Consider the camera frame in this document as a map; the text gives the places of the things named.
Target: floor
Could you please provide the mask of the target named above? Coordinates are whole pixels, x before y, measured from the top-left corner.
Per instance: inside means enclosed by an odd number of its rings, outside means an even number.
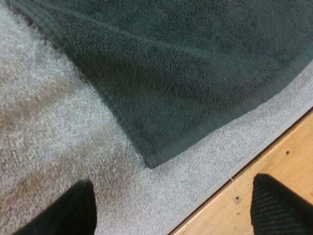
[[[192,213],[172,235],[252,235],[253,178],[267,173],[313,204],[313,111]]]

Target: towel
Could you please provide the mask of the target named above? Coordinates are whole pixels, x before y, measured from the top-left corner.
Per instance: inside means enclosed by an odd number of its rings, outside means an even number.
[[[285,88],[313,58],[310,0],[8,0],[96,88],[146,166]]]
[[[313,61],[268,102],[144,168],[94,88],[0,0],[0,235],[90,179],[95,235],[167,235],[313,106]]]

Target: screw hole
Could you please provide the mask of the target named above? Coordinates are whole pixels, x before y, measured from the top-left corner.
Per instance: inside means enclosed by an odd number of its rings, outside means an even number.
[[[235,197],[235,202],[236,203],[240,202],[240,197],[239,196]]]

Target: wooden floor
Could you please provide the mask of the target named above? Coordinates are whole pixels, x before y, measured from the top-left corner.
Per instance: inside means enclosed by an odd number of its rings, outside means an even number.
[[[172,235],[253,235],[253,178],[267,173],[313,204],[313,112],[210,198]]]

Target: dark green towel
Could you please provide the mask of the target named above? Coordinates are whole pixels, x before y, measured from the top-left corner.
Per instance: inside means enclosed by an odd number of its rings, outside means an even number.
[[[312,0],[7,1],[83,72],[151,168],[313,59]]]

